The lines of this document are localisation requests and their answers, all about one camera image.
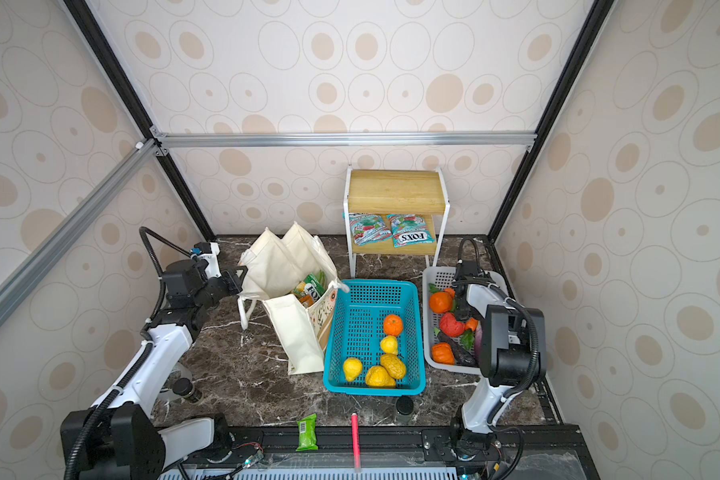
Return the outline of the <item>purple eggplant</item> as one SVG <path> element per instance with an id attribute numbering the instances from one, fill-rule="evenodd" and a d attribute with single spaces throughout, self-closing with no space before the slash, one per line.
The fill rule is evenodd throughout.
<path id="1" fill-rule="evenodd" d="M 476 362 L 480 361 L 481 348 L 482 348 L 483 329 L 481 325 L 478 325 L 474 332 L 474 343 L 473 343 L 473 356 Z"/>

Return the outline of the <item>floral canvas grocery bag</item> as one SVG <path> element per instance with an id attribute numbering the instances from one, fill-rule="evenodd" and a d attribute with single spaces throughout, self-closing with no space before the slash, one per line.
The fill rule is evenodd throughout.
<path id="1" fill-rule="evenodd" d="M 241 327 L 248 328 L 262 304 L 286 353 L 288 373 L 322 372 L 338 294 L 349 286 L 320 238 L 297 223 L 282 237 L 266 228 L 239 264 L 247 268 L 237 300 Z"/>

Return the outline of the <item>orange pink snack bag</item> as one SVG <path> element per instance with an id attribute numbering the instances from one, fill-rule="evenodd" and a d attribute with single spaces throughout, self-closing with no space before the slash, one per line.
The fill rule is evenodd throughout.
<path id="1" fill-rule="evenodd" d="M 307 294 L 305 294 L 304 296 L 300 297 L 300 298 L 299 298 L 299 302 L 300 302 L 305 308 L 309 308 L 309 307 L 311 307 L 312 305 L 315 304 L 315 300 L 314 300 L 310 295 L 307 295 Z"/>

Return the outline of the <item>green yellow snack bag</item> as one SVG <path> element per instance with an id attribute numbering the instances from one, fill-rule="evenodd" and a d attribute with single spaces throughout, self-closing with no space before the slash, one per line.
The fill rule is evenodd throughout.
<path id="1" fill-rule="evenodd" d="M 314 274 L 308 274 L 293 290 L 292 294 L 297 298 L 310 295 L 315 303 L 318 302 L 326 292 L 325 274 L 318 271 Z"/>

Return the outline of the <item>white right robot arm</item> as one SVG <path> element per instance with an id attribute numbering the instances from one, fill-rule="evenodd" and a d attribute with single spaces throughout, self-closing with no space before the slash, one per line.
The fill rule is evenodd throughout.
<path id="1" fill-rule="evenodd" d="M 456 318 L 477 321 L 469 351 L 482 379 L 450 432 L 456 458 L 468 461 L 494 441 L 511 402 L 544 376 L 544 317 L 511 297 L 499 277 L 482 268 L 474 239 L 460 242 L 452 288 Z"/>

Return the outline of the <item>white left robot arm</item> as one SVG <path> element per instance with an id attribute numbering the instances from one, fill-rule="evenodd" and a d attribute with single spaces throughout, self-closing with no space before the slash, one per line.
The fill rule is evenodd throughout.
<path id="1" fill-rule="evenodd" d="M 221 414 L 158 428 L 151 411 L 210 310 L 241 293 L 247 269 L 221 269 L 215 242 L 187 250 L 146 226 L 139 235 L 157 273 L 158 300 L 140 330 L 138 352 L 118 379 L 88 409 L 62 422 L 67 479 L 157 479 L 197 452 L 222 461 L 233 449 Z"/>

